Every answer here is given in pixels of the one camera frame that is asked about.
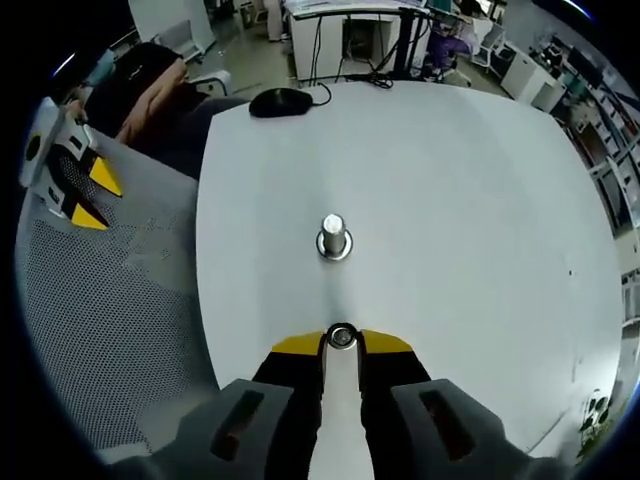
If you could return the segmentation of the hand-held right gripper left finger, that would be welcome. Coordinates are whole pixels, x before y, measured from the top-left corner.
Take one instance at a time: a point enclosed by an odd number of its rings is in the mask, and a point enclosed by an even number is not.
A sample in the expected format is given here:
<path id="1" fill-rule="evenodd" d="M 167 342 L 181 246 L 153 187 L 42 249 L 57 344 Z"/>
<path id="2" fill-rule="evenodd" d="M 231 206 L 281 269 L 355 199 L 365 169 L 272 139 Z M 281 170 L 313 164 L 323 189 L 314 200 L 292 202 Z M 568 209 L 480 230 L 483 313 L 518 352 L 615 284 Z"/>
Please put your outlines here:
<path id="1" fill-rule="evenodd" d="M 119 464 L 122 479 L 305 479 L 324 391 L 325 334 L 274 345 L 250 380 L 237 379 L 180 419 L 174 439 Z"/>

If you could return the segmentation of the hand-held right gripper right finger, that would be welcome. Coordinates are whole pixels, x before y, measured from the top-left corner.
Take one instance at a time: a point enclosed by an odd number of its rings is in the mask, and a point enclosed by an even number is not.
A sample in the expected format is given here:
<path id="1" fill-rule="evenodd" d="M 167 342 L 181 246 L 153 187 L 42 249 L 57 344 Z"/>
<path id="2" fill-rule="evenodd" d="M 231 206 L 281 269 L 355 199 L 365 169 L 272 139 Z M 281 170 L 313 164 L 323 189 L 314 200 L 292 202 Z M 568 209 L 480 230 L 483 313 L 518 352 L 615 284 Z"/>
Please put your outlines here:
<path id="1" fill-rule="evenodd" d="M 548 461 L 506 437 L 501 419 L 433 379 L 404 340 L 358 333 L 361 421 L 381 479 L 545 479 Z"/>

